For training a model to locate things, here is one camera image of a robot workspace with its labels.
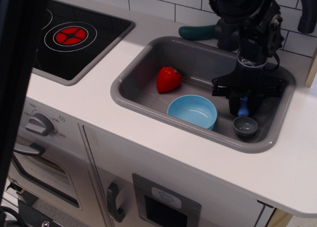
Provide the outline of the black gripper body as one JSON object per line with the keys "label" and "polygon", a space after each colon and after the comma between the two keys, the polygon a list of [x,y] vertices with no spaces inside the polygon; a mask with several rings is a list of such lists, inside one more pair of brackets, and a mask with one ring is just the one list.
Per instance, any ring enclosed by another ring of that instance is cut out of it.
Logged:
{"label": "black gripper body", "polygon": [[280,96],[285,80],[274,75],[277,68],[267,69],[266,64],[266,60],[260,63],[237,60],[235,69],[231,73],[212,80],[212,95]]}

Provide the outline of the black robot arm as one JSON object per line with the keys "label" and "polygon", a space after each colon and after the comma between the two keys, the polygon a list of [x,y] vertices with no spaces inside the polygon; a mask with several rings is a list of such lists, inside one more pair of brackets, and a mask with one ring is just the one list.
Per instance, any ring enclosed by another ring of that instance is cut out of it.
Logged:
{"label": "black robot arm", "polygon": [[234,116],[240,114],[246,97],[254,115],[264,98],[280,96],[285,85],[275,76],[278,65],[266,67],[268,58],[279,60],[276,52],[284,41],[280,7],[275,0],[209,0],[209,4],[220,17],[214,32],[218,47],[238,50],[235,69],[212,80],[212,94],[225,96]]}

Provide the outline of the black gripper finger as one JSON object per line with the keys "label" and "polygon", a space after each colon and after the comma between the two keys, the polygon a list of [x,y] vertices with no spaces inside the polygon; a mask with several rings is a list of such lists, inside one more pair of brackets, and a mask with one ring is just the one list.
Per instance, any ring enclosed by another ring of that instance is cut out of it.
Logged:
{"label": "black gripper finger", "polygon": [[264,99],[265,95],[263,93],[248,97],[247,105],[249,109],[249,116],[254,116],[258,112]]}
{"label": "black gripper finger", "polygon": [[230,95],[229,97],[229,111],[232,115],[238,115],[240,109],[240,97]]}

